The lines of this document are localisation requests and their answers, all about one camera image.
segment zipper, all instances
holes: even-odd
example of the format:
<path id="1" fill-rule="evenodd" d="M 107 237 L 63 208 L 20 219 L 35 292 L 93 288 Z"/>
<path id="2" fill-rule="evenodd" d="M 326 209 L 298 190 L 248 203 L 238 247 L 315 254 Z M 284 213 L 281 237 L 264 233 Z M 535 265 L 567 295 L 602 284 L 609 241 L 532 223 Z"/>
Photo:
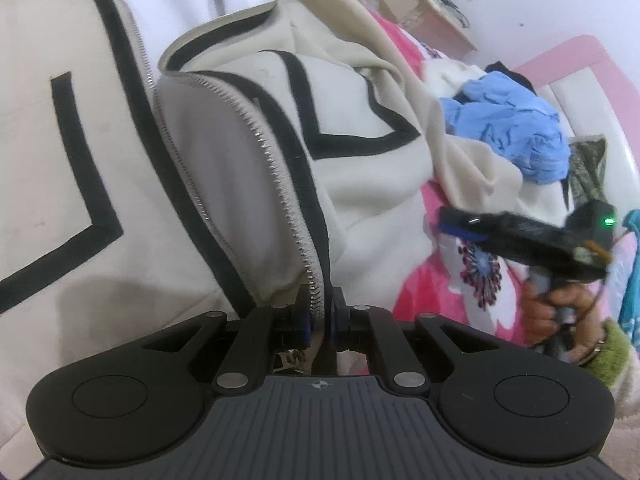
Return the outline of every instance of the zipper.
<path id="1" fill-rule="evenodd" d="M 200 217 L 203 219 L 203 221 L 211 231 L 215 231 L 215 227 L 213 226 L 212 221 L 209 217 L 209 214 L 207 213 L 207 210 L 204 207 L 204 204 L 202 203 L 202 199 L 200 198 L 197 188 L 193 182 L 193 179 L 189 171 L 187 170 L 187 167 L 184 165 L 180 157 L 180 154 L 178 153 L 178 150 L 175 147 L 174 140 L 171 138 L 171 135 L 169 134 L 168 129 L 166 127 L 166 123 L 164 122 L 164 116 L 162 115 L 162 111 L 160 107 L 160 99 L 158 97 L 158 93 L 156 92 L 156 82 L 154 80 L 153 71 L 151 70 L 151 63 L 149 62 L 148 55 L 146 54 L 145 45 L 142 41 L 142 36 L 140 35 L 140 29 L 138 28 L 138 24 L 136 23 L 136 20 L 134 19 L 133 13 L 129 9 L 129 6 L 126 6 L 126 13 L 136 38 L 138 51 L 141 53 L 141 56 L 142 56 L 142 64 L 145 69 L 145 81 L 151 92 L 151 101 L 152 101 L 151 107 L 152 107 L 153 114 L 156 118 L 156 123 L 158 124 L 158 129 L 162 136 L 162 140 L 164 140 L 164 144 L 167 147 L 171 155 L 171 158 L 174 160 L 174 163 L 176 164 L 178 172 L 182 177 L 182 181 L 185 183 L 188 193 L 192 197 L 194 204 L 200 214 Z M 255 123 L 255 121 L 252 119 L 250 113 L 242 106 L 240 102 L 238 102 L 238 100 L 236 100 L 228 92 L 213 85 L 209 80 L 207 80 L 203 76 L 199 76 L 193 73 L 181 73 L 181 72 L 176 72 L 175 74 L 178 77 L 185 78 L 192 83 L 196 83 L 196 85 L 198 86 L 203 86 L 204 88 L 207 88 L 209 91 L 212 91 L 214 94 L 216 94 L 226 104 L 231 106 L 236 113 L 240 115 L 242 120 L 247 124 L 247 126 L 249 126 L 250 130 L 252 131 L 255 138 L 257 139 L 258 144 L 260 145 L 260 148 L 262 149 L 262 152 L 265 156 L 265 160 L 269 165 L 271 176 L 276 185 L 278 196 L 280 197 L 280 203 L 283 206 L 284 213 L 287 218 L 287 222 L 289 223 L 289 227 L 293 234 L 294 241 L 298 247 L 298 251 L 300 252 L 300 255 L 302 257 L 302 262 L 305 267 L 306 280 L 309 285 L 309 291 L 311 296 L 310 311 L 311 311 L 311 317 L 313 321 L 312 328 L 314 330 L 318 330 L 318 329 L 324 330 L 324 327 L 322 326 L 324 322 L 324 301 L 322 298 L 322 294 L 320 293 L 318 280 L 316 280 L 316 277 L 314 275 L 314 272 L 311 266 L 312 257 L 304 247 L 304 243 L 302 241 L 302 235 L 300 234 L 300 230 L 298 229 L 298 226 L 296 225 L 296 222 L 294 220 L 292 206 L 290 205 L 289 201 L 286 198 L 286 194 L 284 191 L 283 176 L 280 173 L 278 165 L 273 157 L 273 150 L 274 150 L 273 146 L 268 141 L 264 133 L 260 131 L 258 124 Z M 225 245 L 225 248 L 229 251 L 229 253 L 232 254 L 237 261 L 238 258 L 236 257 L 233 249 L 226 243 L 224 243 L 224 245 Z M 249 285 L 253 288 L 253 290 L 257 290 L 257 287 L 255 286 L 255 284 L 252 283 L 251 280 L 248 280 L 248 281 L 250 282 Z"/>
<path id="2" fill-rule="evenodd" d="M 255 139 L 257 140 L 262 153 L 264 154 L 265 161 L 269 165 L 269 171 L 271 172 L 271 177 L 273 179 L 274 184 L 276 185 L 276 190 L 278 192 L 278 196 L 280 197 L 280 204 L 284 210 L 285 216 L 287 218 L 287 222 L 289 223 L 289 228 L 293 234 L 295 243 L 298 247 L 298 251 L 302 257 L 302 262 L 305 267 L 306 280 L 309 285 L 310 291 L 310 310 L 311 317 L 313 320 L 313 328 L 318 329 L 321 327 L 322 322 L 324 321 L 324 300 L 322 298 L 322 294 L 320 291 L 320 287 L 318 286 L 318 280 L 313 272 L 313 268 L 311 265 L 312 255 L 306 250 L 305 245 L 303 243 L 302 234 L 300 234 L 300 229 L 296 224 L 294 219 L 295 214 L 292 211 L 292 205 L 286 197 L 285 186 L 284 186 L 284 176 L 276 163 L 276 160 L 273 156 L 273 152 L 275 148 L 271 144 L 270 140 L 265 136 L 264 132 L 260 130 L 258 124 L 251 117 L 250 111 L 248 111 L 242 103 L 238 101 L 235 97 L 229 94 L 224 89 L 219 86 L 214 85 L 209 79 L 204 76 L 190 73 L 190 72 L 175 72 L 174 75 L 178 78 L 185 79 L 191 85 L 196 85 L 199 87 L 204 87 L 207 90 L 213 92 L 217 97 L 222 99 L 228 106 L 232 108 L 238 115 L 240 115 L 241 119 L 244 123 L 249 127 L 251 132 L 254 134 Z"/>
<path id="3" fill-rule="evenodd" d="M 207 209 L 204 207 L 202 199 L 198 193 L 198 189 L 196 188 L 196 185 L 193 182 L 193 178 L 191 177 L 191 173 L 189 172 L 184 162 L 182 161 L 182 158 L 180 157 L 178 149 L 175 147 L 174 140 L 169 134 L 168 128 L 166 127 L 166 123 L 164 122 L 164 115 L 162 114 L 160 99 L 158 97 L 158 92 L 156 92 L 156 82 L 154 80 L 154 73 L 151 70 L 151 63 L 149 61 L 148 55 L 146 54 L 145 44 L 142 41 L 142 35 L 140 34 L 140 29 L 138 28 L 138 24 L 136 23 L 136 20 L 133 17 L 133 13 L 129 9 L 129 6 L 124 6 L 124 8 L 126 10 L 127 19 L 129 20 L 129 24 L 136 38 L 136 45 L 138 47 L 138 51 L 140 52 L 142 57 L 142 65 L 145 70 L 145 82 L 151 92 L 151 111 L 156 119 L 156 123 L 158 124 L 158 130 L 160 131 L 160 136 L 162 137 L 164 145 L 166 146 L 172 160 L 174 161 L 174 164 L 178 170 L 178 173 L 180 174 L 182 182 L 186 186 L 187 192 L 189 193 L 189 196 L 191 197 L 194 205 L 196 206 L 196 209 L 198 210 L 200 217 L 202 218 L 203 222 L 205 223 L 205 225 L 207 226 L 207 228 L 211 233 L 216 232 L 217 229 L 213 225 L 213 222 L 209 217 L 209 213 L 207 212 Z M 239 259 L 238 259 L 238 256 L 236 255 L 236 252 L 224 241 L 224 238 L 222 236 L 217 236 L 216 240 L 221 240 L 218 243 L 220 243 L 221 245 L 224 245 L 226 252 L 234 258 L 236 262 L 234 265 L 238 267 L 237 262 Z M 242 270 L 241 268 L 237 270 L 241 272 L 242 280 L 245 282 L 245 285 L 248 285 L 254 291 L 258 289 L 255 283 L 250 278 L 247 277 L 248 276 L 247 272 L 244 272 L 244 270 Z M 254 297 L 254 299 L 258 297 L 257 294 L 252 294 L 252 296 Z"/>
<path id="4" fill-rule="evenodd" d="M 282 362 L 282 366 L 273 369 L 273 373 L 282 372 L 284 370 L 294 370 L 299 374 L 305 372 L 305 355 L 297 349 L 278 352 L 278 357 Z"/>

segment blue cloth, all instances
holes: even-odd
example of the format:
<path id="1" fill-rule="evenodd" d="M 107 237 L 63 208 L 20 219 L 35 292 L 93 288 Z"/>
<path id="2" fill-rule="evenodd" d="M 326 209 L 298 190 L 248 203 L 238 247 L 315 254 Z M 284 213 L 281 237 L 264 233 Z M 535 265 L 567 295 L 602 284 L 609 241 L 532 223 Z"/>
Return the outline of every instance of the blue cloth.
<path id="1" fill-rule="evenodd" d="M 625 297 L 622 299 L 618 324 L 629 342 L 640 351 L 640 210 L 633 209 L 625 217 L 623 226 L 636 233 L 638 250 L 631 270 L 629 281 L 626 282 Z"/>
<path id="2" fill-rule="evenodd" d="M 440 99 L 447 132 L 486 142 L 537 184 L 567 176 L 571 151 L 558 112 L 544 99 L 501 72 L 466 82 L 462 93 L 472 102 Z"/>

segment ribbed gray surface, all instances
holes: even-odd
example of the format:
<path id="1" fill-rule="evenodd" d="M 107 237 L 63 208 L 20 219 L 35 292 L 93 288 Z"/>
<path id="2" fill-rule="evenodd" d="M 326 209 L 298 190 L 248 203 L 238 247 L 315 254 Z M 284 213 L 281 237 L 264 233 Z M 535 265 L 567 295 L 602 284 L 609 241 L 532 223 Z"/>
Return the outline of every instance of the ribbed gray surface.
<path id="1" fill-rule="evenodd" d="M 428 405 L 385 393 L 373 377 L 268 377 L 256 392 L 218 400 L 181 446 L 117 470 L 48 461 L 31 480 L 597 480 L 598 460 L 523 468 L 476 455 Z"/>

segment zipper pull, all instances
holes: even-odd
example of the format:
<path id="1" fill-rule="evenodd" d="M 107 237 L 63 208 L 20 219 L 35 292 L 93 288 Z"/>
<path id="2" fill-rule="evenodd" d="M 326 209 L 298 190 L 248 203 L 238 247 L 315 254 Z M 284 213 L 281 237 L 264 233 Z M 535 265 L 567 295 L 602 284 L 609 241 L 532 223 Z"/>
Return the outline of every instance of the zipper pull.
<path id="1" fill-rule="evenodd" d="M 300 350 L 287 350 L 286 352 L 278 352 L 277 355 L 282 361 L 280 368 L 274 368 L 274 372 L 281 372 L 283 370 L 295 370 L 302 374 L 304 373 L 305 356 Z"/>

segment teal fabric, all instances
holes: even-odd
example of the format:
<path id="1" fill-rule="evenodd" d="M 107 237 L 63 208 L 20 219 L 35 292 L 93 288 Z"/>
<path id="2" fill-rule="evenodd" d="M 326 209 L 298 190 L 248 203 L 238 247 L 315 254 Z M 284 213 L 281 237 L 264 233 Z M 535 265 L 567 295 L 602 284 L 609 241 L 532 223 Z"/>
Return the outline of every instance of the teal fabric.
<path id="1" fill-rule="evenodd" d="M 626 284 L 618 324 L 637 351 L 640 351 L 640 209 L 626 215 L 623 226 L 633 231 L 638 238 L 638 251 L 634 266 Z"/>

